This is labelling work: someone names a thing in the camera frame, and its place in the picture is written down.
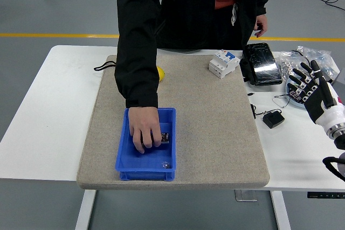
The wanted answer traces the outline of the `person's left hand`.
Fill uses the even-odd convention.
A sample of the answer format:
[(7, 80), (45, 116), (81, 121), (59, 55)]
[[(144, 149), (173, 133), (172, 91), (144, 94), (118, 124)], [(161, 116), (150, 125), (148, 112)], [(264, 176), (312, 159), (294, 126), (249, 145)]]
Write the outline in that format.
[(254, 24), (254, 35), (256, 38), (264, 35), (268, 30), (268, 21), (266, 15), (256, 16), (256, 22)]

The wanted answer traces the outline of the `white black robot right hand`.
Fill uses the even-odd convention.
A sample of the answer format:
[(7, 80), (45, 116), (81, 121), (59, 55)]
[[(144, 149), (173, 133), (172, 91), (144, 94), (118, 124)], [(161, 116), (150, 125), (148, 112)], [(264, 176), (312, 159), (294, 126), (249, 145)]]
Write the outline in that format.
[(288, 95), (304, 105), (313, 123), (323, 127), (326, 135), (336, 139), (344, 135), (344, 105), (333, 86), (323, 76), (317, 62), (302, 62), (293, 69), (287, 83)]

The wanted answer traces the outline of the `person's right hand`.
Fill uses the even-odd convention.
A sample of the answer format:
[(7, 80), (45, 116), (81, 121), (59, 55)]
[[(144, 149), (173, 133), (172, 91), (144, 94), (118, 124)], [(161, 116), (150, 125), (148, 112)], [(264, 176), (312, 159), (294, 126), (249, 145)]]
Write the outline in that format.
[(128, 112), (130, 135), (136, 150), (143, 154), (161, 144), (161, 128), (156, 107), (131, 107)]

